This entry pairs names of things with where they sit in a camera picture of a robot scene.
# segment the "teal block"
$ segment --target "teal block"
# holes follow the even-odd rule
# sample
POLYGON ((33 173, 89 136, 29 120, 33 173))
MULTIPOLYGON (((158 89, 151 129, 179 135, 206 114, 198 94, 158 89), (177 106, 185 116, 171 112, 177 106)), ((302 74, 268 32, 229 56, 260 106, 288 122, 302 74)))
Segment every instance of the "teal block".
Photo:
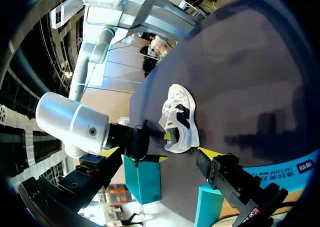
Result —
POLYGON ((123 159, 125 184, 137 201, 144 205, 162 199, 160 163, 135 162, 126 156, 123 159))
POLYGON ((213 190, 210 184, 199 187, 198 203, 194 227, 211 227, 219 219, 224 197, 220 191, 213 190))

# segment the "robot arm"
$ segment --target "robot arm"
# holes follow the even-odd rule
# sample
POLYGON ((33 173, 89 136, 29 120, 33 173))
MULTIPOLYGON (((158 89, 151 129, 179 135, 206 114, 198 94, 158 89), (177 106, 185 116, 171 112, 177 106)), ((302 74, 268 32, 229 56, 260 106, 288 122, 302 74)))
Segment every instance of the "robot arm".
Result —
POLYGON ((36 109, 37 124, 62 140, 66 153, 72 158, 78 159, 87 152, 98 154, 119 140, 125 140, 127 143, 117 143, 124 146, 123 153, 140 160, 146 155, 149 145, 149 136, 145 131, 109 124, 107 115, 79 103, 85 88, 88 64, 101 64, 110 44, 134 33, 150 32, 180 40, 198 21, 168 0, 67 0, 51 11, 51 27, 57 29, 65 24, 83 5, 83 40, 69 97, 66 99, 54 93, 43 95, 36 109), (110 132, 113 133, 113 144, 110 144, 110 132), (135 152, 133 146, 137 143, 143 143, 143 146, 135 152))

